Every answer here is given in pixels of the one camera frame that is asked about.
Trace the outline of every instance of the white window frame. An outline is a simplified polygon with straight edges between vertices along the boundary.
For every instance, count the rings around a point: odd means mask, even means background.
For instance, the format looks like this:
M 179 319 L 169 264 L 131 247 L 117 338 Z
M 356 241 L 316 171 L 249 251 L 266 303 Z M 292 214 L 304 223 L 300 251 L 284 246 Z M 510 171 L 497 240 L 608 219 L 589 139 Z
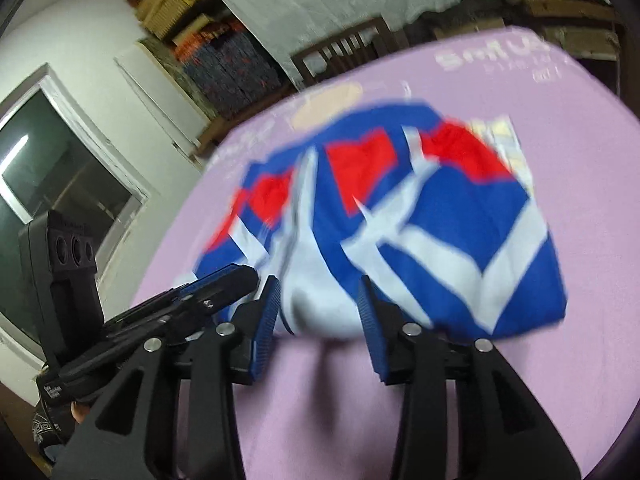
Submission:
M 111 141 L 98 130 L 93 121 L 82 111 L 48 64 L 37 69 L 0 103 L 0 134 L 5 124 L 39 91 L 44 94 L 54 110 L 91 154 L 131 193 L 131 198 L 125 204 L 95 254 L 95 261 L 98 267 L 96 281 L 99 287 L 109 260 L 118 244 L 126 238 L 127 229 L 135 216 L 144 207 L 152 190 L 149 184 L 144 182 L 138 172 L 113 147 Z M 30 213 L 7 186 L 1 175 L 0 199 L 7 202 L 24 224 L 28 224 L 33 220 Z M 17 346 L 21 347 L 21 351 L 18 354 L 21 354 L 23 358 L 27 358 L 27 361 L 33 363 L 33 357 L 37 359 L 36 362 L 44 361 L 44 354 L 40 345 L 31 340 L 6 316 L 0 313 L 0 342 L 3 339 L 15 341 Z

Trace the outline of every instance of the red patch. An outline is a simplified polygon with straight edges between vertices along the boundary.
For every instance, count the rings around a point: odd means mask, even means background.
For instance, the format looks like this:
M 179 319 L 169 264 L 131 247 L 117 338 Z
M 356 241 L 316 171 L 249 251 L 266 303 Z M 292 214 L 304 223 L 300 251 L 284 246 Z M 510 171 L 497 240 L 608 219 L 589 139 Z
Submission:
M 226 216 L 225 221 L 222 223 L 222 227 L 220 227 L 218 232 L 211 238 L 209 247 L 207 247 L 207 250 L 205 251 L 206 253 L 217 248 L 228 236 L 231 224 L 233 223 L 236 216 L 240 214 L 240 211 L 244 207 L 244 203 L 246 202 L 247 196 L 248 193 L 245 189 L 241 189 L 240 191 L 238 191 L 234 200 L 234 204 L 231 206 L 231 212 Z
M 292 170 L 281 175 L 262 175 L 249 196 L 249 207 L 269 227 L 274 227 L 289 199 Z
M 433 134 L 420 134 L 424 155 L 437 156 L 443 164 L 459 168 L 470 180 L 513 180 L 498 156 L 463 126 L 442 123 Z
M 398 163 L 396 150 L 383 128 L 376 128 L 361 140 L 332 142 L 326 146 L 329 165 L 349 216 L 358 212 L 387 171 Z

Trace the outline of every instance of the silver screw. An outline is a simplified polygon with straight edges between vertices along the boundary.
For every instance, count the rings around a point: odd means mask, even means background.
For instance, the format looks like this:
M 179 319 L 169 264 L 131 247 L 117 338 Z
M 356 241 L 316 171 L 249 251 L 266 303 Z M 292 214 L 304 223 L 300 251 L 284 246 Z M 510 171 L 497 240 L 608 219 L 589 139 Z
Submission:
M 147 339 L 145 341 L 144 346 L 147 352 L 155 352 L 156 350 L 159 350 L 160 347 L 162 346 L 162 341 L 157 337 L 152 337 L 151 339 Z
M 220 323 L 216 327 L 216 332 L 218 335 L 232 335 L 233 332 L 236 331 L 236 326 L 233 323 Z
M 420 325 L 418 325 L 417 323 L 406 323 L 402 327 L 402 331 L 407 335 L 417 336 L 417 335 L 420 335 L 422 333 L 422 327 Z
M 488 339 L 476 339 L 476 342 L 474 343 L 474 345 L 476 346 L 476 349 L 479 352 L 490 352 L 491 350 L 494 349 L 494 344 L 489 341 Z

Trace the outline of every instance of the pink tablecloth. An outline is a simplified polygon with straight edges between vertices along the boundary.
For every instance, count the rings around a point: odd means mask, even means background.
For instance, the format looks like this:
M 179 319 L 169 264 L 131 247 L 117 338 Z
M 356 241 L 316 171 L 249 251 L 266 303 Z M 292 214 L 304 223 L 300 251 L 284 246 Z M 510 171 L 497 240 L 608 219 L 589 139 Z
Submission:
M 312 133 L 337 107 L 424 100 L 444 116 L 508 115 L 550 223 L 569 294 L 557 327 L 500 343 L 586 475 L 640 397 L 640 124 L 576 62 L 512 28 L 387 57 L 265 111 L 220 147 L 153 259 L 136 302 L 191 269 L 250 160 Z M 314 113 L 314 106 L 322 110 Z M 239 389 L 247 477 L 386 479 L 401 397 L 364 343 L 281 340 Z

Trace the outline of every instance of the blue red and white garment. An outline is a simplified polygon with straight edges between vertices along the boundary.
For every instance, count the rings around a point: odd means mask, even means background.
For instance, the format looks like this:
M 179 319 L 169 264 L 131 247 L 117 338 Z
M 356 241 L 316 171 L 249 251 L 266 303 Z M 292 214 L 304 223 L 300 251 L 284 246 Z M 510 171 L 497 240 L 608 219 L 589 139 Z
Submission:
M 255 267 L 261 285 L 280 279 L 276 331 L 293 334 L 361 334 L 363 274 L 408 318 L 456 338 L 523 333 L 566 307 L 533 198 L 425 105 L 351 113 L 251 165 L 196 275 L 230 263 Z

